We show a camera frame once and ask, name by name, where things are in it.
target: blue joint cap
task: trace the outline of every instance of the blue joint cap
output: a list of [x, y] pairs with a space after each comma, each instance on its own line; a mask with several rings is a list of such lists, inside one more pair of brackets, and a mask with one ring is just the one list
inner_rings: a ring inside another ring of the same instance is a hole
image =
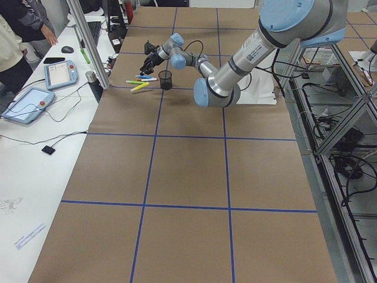
[[178, 33], [175, 33], [173, 35], [170, 36], [170, 38], [176, 43], [178, 44], [179, 46], [182, 46], [184, 44], [184, 40], [183, 40], [183, 37], [178, 34]]
[[260, 22], [268, 31], [282, 32], [302, 22], [315, 0], [266, 0], [260, 10]]
[[312, 38], [311, 40], [302, 41], [301, 47], [307, 48], [307, 47], [328, 46], [330, 44], [335, 44], [341, 41], [345, 35], [346, 35], [346, 28], [342, 28], [338, 31], [332, 32], [331, 34], [326, 34], [321, 37]]
[[186, 59], [179, 54], [171, 56], [170, 61], [175, 69], [180, 70], [186, 67]]
[[204, 78], [199, 78], [195, 82], [194, 99], [196, 104], [198, 104], [200, 107], [208, 107], [210, 99], [206, 80]]

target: person's hand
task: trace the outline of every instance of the person's hand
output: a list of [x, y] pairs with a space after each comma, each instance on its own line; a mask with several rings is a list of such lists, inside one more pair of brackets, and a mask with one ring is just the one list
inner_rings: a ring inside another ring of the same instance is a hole
[[50, 43], [51, 45], [55, 45], [56, 43], [58, 43], [55, 34], [45, 24], [42, 26], [41, 32], [47, 39], [48, 43]]

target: blue and white device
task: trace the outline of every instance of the blue and white device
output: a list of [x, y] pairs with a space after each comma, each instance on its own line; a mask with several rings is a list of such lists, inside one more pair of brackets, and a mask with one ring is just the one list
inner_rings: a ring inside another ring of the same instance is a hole
[[1, 117], [22, 124], [33, 122], [55, 98], [55, 93], [32, 87], [6, 109]]
[[76, 66], [71, 60], [46, 65], [44, 70], [46, 88], [48, 90], [56, 90], [68, 85], [73, 85], [78, 80]]

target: black mouse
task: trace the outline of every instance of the black mouse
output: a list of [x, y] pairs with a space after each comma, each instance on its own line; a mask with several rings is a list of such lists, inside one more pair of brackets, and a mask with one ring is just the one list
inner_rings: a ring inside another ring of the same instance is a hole
[[73, 48], [70, 46], [63, 46], [61, 48], [62, 53], [73, 53], [73, 51], [74, 51]]

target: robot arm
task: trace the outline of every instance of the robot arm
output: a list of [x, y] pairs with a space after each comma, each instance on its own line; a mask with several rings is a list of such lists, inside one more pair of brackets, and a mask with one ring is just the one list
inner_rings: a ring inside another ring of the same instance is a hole
[[161, 47], [152, 45], [151, 50], [146, 50], [149, 56], [140, 70], [151, 74], [155, 65], [167, 59], [176, 69], [195, 67], [203, 76], [194, 86], [196, 103], [202, 107], [227, 107], [240, 97], [237, 83], [275, 49], [286, 47], [296, 38], [303, 48], [342, 40], [347, 8], [348, 0], [265, 0], [258, 29], [219, 70], [205, 55], [183, 51], [179, 34], [173, 34]]

